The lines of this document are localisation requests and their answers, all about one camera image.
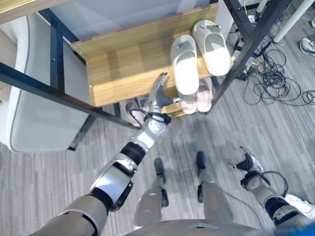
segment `white slipper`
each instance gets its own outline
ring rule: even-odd
[[[212,105],[212,82],[211,78],[199,80],[199,88],[196,93],[197,110],[200,112],[208,112]]]
[[[183,95],[194,94],[198,90],[197,47],[190,35],[182,35],[171,47],[175,85]]]
[[[215,76],[227,74],[231,59],[220,26],[208,20],[198,21],[192,34],[209,73]]]
[[[183,112],[185,112],[186,114],[190,115],[193,114],[197,111],[197,103],[196,103],[196,95],[191,94],[191,95],[182,95],[179,94],[179,96],[184,99],[181,102],[181,107]]]
[[[135,127],[140,127],[139,123],[132,117],[132,115],[129,113],[129,111],[131,109],[134,109],[134,108],[140,108],[139,107],[139,104],[137,102],[137,100],[134,98],[134,99],[130,99],[130,100],[127,100],[126,101],[126,106],[125,106],[125,110],[126,110],[126,115],[127,115],[127,119],[128,121]],[[138,111],[133,111],[132,112],[133,116],[141,123],[143,124],[144,121],[144,114],[142,112],[138,112]]]

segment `robot forearm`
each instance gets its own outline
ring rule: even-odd
[[[248,172],[241,180],[241,185],[255,195],[257,201],[265,208],[269,217],[277,226],[277,229],[296,228],[310,224],[311,219],[286,202],[284,199],[285,193],[282,196],[271,187],[269,180],[263,175],[264,170],[256,157],[248,149],[241,148],[245,152],[246,159],[237,164],[236,168]]]
[[[180,99],[163,94],[166,73],[156,80],[149,96],[150,115],[130,142],[100,171],[87,195],[66,209],[32,236],[97,236],[105,226],[109,211],[118,210],[132,189],[131,178],[148,150],[165,131],[170,118],[161,114],[163,106]]]

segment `metal pipe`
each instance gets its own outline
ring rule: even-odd
[[[265,5],[267,4],[268,0],[260,0],[260,3],[256,9],[256,12],[261,13],[265,7]]]
[[[314,0],[304,0],[295,13],[290,17],[286,24],[281,28],[279,33],[274,37],[274,42],[279,43],[285,34],[292,28],[292,26],[299,20],[299,18],[312,5]]]

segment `gray carpet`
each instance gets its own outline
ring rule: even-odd
[[[298,7],[295,1],[284,19]],[[314,39],[311,7],[281,41],[287,57],[285,71],[302,90],[315,89],[315,58],[298,48],[301,37]],[[236,34],[228,42],[233,43]],[[253,195],[239,181],[243,172],[228,163],[242,160],[239,146],[251,149],[265,170],[281,172],[289,182],[289,193],[315,203],[315,107],[290,107],[275,103],[249,106],[243,102],[245,82],[235,81],[208,116],[195,114],[172,121],[169,131],[150,150],[133,178],[134,188],[121,210],[110,213],[103,235],[123,235],[131,230],[137,202],[153,181],[153,160],[164,161],[170,205],[163,219],[203,218],[197,201],[195,154],[206,152],[217,183],[253,207],[265,228],[271,220]],[[257,97],[249,89],[249,101]],[[96,119],[77,151],[46,154],[16,154],[0,145],[0,235],[28,235],[43,226],[77,197],[85,194],[97,172],[130,140],[134,131]],[[270,177],[283,190],[283,182]],[[257,218],[242,203],[228,198],[236,222],[259,227]]]

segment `wooden shelf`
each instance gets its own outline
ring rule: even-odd
[[[68,0],[0,0],[0,25]]]
[[[191,34],[200,20],[214,21],[217,8],[215,3],[72,44],[87,62],[91,102],[103,106],[147,94],[162,72],[168,73],[166,89],[174,89],[173,41]],[[197,63],[199,77],[209,76],[199,52]]]

